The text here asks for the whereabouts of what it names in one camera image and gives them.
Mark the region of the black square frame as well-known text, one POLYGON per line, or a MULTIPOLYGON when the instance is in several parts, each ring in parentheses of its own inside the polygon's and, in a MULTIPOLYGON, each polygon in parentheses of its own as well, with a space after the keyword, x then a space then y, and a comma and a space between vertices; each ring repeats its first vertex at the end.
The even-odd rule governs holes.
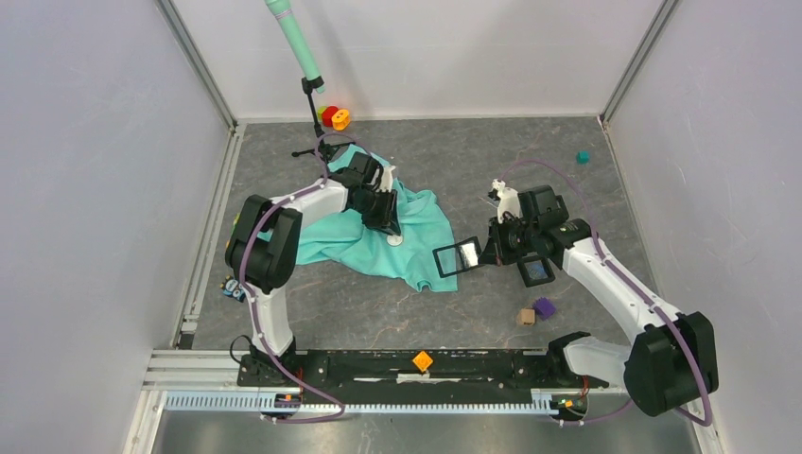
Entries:
POLYGON ((517 261, 516 265, 527 288, 549 284, 555 280, 555 274, 546 257, 526 256, 517 261))
POLYGON ((481 248, 476 236, 432 251, 437 272, 449 278, 479 268, 481 248))

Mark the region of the mint green garment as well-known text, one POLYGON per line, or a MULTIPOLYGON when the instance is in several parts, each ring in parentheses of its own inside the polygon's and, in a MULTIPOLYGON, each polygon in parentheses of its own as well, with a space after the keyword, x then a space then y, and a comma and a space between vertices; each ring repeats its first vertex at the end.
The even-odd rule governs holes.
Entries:
POLYGON ((296 263, 308 265, 331 260, 372 276, 404 280, 414 290, 455 292, 455 276, 443 278, 433 250, 454 242, 450 222, 430 190, 412 191, 400 181, 397 213, 403 241, 398 246, 387 237, 367 229, 354 210, 332 214, 305 227, 300 235, 296 263))

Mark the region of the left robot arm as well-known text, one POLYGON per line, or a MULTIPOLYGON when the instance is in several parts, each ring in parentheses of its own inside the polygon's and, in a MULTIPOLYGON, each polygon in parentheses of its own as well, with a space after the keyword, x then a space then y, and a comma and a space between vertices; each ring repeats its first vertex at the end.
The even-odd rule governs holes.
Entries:
POLYGON ((379 232, 392 246, 403 241, 397 214, 395 167, 357 153, 334 173, 323 165, 314 183, 271 199, 248 197, 235 221, 225 262, 246 292, 253 343, 267 353, 260 371, 274 385, 288 384, 297 373, 286 303, 286 284, 296 266, 306 227, 331 215, 353 211, 364 227, 379 232))

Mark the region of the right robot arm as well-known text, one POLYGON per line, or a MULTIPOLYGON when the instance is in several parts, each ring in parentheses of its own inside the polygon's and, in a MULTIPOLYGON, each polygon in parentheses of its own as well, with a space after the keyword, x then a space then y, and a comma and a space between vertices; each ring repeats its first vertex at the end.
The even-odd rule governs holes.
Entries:
POLYGON ((527 266, 541 262, 548 279, 557 267, 581 284, 625 333, 626 345, 577 332, 554 340, 546 361, 549 379, 569 386, 582 375, 626 390, 645 414, 678 410, 700 401, 695 417, 712 423, 710 396, 719 388, 715 332, 703 313, 685 313, 638 280, 606 247, 592 226, 568 216, 564 199, 548 185, 519 192, 494 180, 489 192, 497 204, 488 222, 481 264, 519 267, 527 286, 540 285, 527 266))

